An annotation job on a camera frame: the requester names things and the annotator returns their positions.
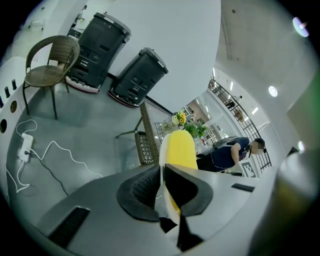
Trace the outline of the white plate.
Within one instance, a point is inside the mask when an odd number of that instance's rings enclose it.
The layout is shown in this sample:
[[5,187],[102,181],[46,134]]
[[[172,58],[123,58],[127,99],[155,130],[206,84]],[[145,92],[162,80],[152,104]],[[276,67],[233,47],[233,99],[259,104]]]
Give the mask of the white plate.
[[172,203],[171,195],[168,191],[168,189],[165,186],[165,164],[166,164],[166,153],[168,149],[169,144],[169,138],[171,134],[167,134],[161,143],[160,151],[159,151],[159,165],[160,165],[160,176],[161,176],[161,182],[160,184],[163,187],[163,197],[165,201],[165,208],[168,214],[168,217],[175,223],[180,223],[180,215],[179,215],[179,209],[176,209],[174,207],[174,204]]

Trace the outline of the yellow banana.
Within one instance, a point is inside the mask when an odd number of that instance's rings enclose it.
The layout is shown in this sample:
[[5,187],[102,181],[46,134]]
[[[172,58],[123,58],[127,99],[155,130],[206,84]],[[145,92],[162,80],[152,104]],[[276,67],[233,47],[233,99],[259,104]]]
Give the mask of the yellow banana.
[[[197,173],[195,144],[192,136],[187,131],[178,130],[171,133],[166,151],[166,164],[182,166],[182,171],[191,176]],[[170,197],[175,209],[179,209],[171,195]]]

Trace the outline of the green potted plant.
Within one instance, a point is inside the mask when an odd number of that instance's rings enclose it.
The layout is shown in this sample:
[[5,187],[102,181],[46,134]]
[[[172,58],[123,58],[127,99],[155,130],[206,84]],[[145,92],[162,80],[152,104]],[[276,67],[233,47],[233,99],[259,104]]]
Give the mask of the green potted plant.
[[184,129],[192,136],[193,139],[205,136],[205,131],[208,129],[207,126],[198,123],[195,125],[193,122],[186,123]]

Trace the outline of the brown wicker chair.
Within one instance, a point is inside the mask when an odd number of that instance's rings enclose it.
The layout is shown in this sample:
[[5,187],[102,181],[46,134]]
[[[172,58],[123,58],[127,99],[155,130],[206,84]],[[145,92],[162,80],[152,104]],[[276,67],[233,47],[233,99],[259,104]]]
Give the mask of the brown wicker chair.
[[[36,53],[51,45],[47,64],[32,68],[32,60]],[[54,86],[66,80],[66,76],[76,63],[80,54],[79,43],[65,35],[54,35],[37,42],[29,51],[25,62],[25,77],[22,84],[22,95],[27,114],[30,113],[25,90],[33,88],[49,88],[52,97],[54,118],[57,119]]]

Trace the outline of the white curved counter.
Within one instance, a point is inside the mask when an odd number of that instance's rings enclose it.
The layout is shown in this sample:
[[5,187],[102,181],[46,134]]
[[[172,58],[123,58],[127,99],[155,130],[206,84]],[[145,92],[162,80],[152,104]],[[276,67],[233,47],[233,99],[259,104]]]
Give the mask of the white curved counter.
[[0,67],[0,123],[5,126],[0,131],[0,144],[8,142],[18,119],[25,110],[22,85],[25,79],[26,59],[13,57]]

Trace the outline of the white power strip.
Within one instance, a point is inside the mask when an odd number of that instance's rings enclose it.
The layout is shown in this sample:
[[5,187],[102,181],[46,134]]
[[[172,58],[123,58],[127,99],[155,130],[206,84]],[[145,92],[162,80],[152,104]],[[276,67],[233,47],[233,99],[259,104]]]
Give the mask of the white power strip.
[[21,136],[23,138],[23,142],[19,153],[19,159],[27,163],[29,161],[31,148],[34,142],[34,137],[26,133],[22,133]]

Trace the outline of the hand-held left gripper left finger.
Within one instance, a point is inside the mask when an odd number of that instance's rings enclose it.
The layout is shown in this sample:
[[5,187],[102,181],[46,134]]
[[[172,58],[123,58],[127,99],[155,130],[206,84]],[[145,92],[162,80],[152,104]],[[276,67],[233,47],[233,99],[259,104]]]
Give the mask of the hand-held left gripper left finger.
[[116,192],[116,199],[122,209],[132,218],[145,222],[159,222],[155,210],[156,196],[161,185],[161,171],[158,164],[125,180]]

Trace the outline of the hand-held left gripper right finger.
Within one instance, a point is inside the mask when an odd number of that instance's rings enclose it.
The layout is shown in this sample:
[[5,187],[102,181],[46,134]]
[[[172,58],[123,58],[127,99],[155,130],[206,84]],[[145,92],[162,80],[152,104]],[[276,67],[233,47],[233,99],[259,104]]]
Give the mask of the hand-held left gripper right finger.
[[180,210],[177,247],[185,252],[203,242],[191,232],[187,217],[201,215],[213,199],[213,189],[205,181],[182,171],[182,166],[166,164],[164,183]]

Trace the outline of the sunflower bouquet pot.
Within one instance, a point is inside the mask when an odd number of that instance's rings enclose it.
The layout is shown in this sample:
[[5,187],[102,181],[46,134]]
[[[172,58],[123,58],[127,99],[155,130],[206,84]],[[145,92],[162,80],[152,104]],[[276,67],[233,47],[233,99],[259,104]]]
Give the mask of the sunflower bouquet pot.
[[186,114],[183,111],[179,110],[172,115],[171,121],[175,126],[183,126],[187,121]]

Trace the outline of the table with flower vase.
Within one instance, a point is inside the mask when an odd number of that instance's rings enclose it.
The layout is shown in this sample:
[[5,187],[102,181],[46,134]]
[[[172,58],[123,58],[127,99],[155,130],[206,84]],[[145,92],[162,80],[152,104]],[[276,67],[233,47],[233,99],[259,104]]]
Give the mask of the table with flower vase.
[[[172,123],[173,114],[167,114],[164,110],[147,101],[140,104],[139,110],[140,118],[135,128],[118,134],[116,138],[133,134],[140,164],[156,164],[159,161],[163,138],[175,131],[185,131],[184,125],[192,122],[187,121],[181,126],[174,125]],[[204,138],[204,136],[193,138],[197,154],[207,153],[219,143],[219,141],[215,141],[208,144],[202,141]]]

